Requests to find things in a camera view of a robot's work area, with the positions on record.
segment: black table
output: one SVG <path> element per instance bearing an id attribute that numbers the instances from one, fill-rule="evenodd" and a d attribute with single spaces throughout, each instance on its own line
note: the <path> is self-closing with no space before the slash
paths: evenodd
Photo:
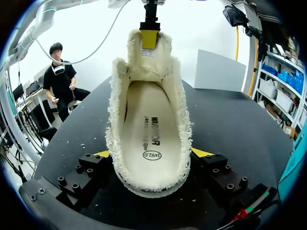
<path id="1" fill-rule="evenodd" d="M 259 105 L 242 93 L 195 90 L 184 82 L 193 147 L 221 153 L 232 169 L 249 178 L 250 187 L 259 183 L 277 188 L 292 142 Z M 49 143 L 35 172 L 53 184 L 73 171 L 85 153 L 106 150 L 109 80 L 98 86 L 67 118 Z M 266 220 L 274 208 L 261 216 Z M 128 191 L 112 174 L 107 187 L 99 190 L 81 213 L 100 222 L 129 229 L 216 229 L 224 215 L 209 195 L 189 176 L 174 194 L 146 199 Z"/>

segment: size label on insole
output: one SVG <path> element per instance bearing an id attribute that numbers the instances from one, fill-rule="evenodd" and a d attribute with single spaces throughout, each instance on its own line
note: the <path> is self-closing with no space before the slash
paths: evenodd
<path id="1" fill-rule="evenodd" d="M 154 50 L 153 49 L 143 49 L 141 47 L 140 55 L 143 56 L 143 57 L 153 58 L 154 57 Z"/>
<path id="2" fill-rule="evenodd" d="M 144 118 L 144 136 L 143 136 L 143 157 L 150 161 L 156 161 L 162 157 L 161 153 L 148 149 L 148 142 L 151 141 L 151 145 L 160 145 L 160 133 L 159 133 L 159 118 L 147 117 Z"/>

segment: black pants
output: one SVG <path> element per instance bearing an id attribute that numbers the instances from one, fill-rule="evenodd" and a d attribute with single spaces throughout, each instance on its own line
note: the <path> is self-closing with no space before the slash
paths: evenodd
<path id="1" fill-rule="evenodd" d="M 90 92 L 87 91 L 87 90 L 75 88 L 73 91 L 63 93 L 63 94 L 61 94 L 57 97 L 59 99 L 57 106 L 58 106 L 59 116 L 60 116 L 62 122 L 64 122 L 65 119 L 69 115 L 68 104 L 70 102 L 72 102 L 74 99 L 76 101 L 83 101 L 83 99 L 85 97 L 87 97 L 87 95 L 89 95 L 89 94 L 90 94 Z"/>

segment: man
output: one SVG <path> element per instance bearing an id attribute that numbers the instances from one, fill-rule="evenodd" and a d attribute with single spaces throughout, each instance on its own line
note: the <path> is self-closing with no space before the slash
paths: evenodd
<path id="1" fill-rule="evenodd" d="M 66 62 L 61 59 L 63 46 L 61 43 L 55 43 L 50 47 L 51 57 L 60 62 Z M 46 96 L 56 104 L 59 116 L 64 122 L 68 117 L 68 104 L 74 100 L 82 101 L 89 91 L 76 88 L 76 71 L 72 65 L 61 65 L 55 62 L 46 70 L 44 75 L 44 89 Z"/>

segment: blue bin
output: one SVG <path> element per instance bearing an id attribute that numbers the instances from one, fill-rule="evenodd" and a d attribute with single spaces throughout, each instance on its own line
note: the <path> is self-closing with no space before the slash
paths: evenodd
<path id="1" fill-rule="evenodd" d="M 304 79 L 304 75 L 298 70 L 296 71 L 295 77 L 299 79 Z"/>
<path id="2" fill-rule="evenodd" d="M 295 78 L 292 77 L 291 75 L 288 76 L 288 79 L 287 79 L 287 83 L 292 87 L 294 88 L 295 87 Z"/>
<path id="3" fill-rule="evenodd" d="M 287 80 L 288 80 L 288 76 L 285 76 L 285 75 L 283 75 L 283 74 L 281 74 L 281 73 L 279 73 L 277 76 L 278 76 L 278 78 L 279 78 L 280 80 L 282 80 L 282 81 L 284 81 L 284 82 L 287 82 Z"/>
<path id="4" fill-rule="evenodd" d="M 285 76 L 287 76 L 287 77 L 289 76 L 289 72 L 286 71 L 286 70 L 284 70 L 284 69 L 283 69 L 283 71 L 282 71 L 282 74 L 285 75 Z"/>
<path id="5" fill-rule="evenodd" d="M 273 74 L 275 76 L 277 76 L 277 74 L 278 74 L 276 69 L 274 69 L 271 66 L 265 65 L 265 64 L 262 65 L 262 69 L 265 70 L 265 71 L 268 71 L 269 73 L 271 73 L 271 74 Z"/>
<path id="6" fill-rule="evenodd" d="M 303 79 L 296 78 L 296 79 L 295 79 L 295 84 L 296 84 L 296 85 L 297 85 L 297 84 L 303 85 Z"/>
<path id="7" fill-rule="evenodd" d="M 295 85 L 294 89 L 295 89 L 300 95 L 302 95 L 302 92 L 303 92 L 303 85 L 302 85 L 302 84 Z"/>

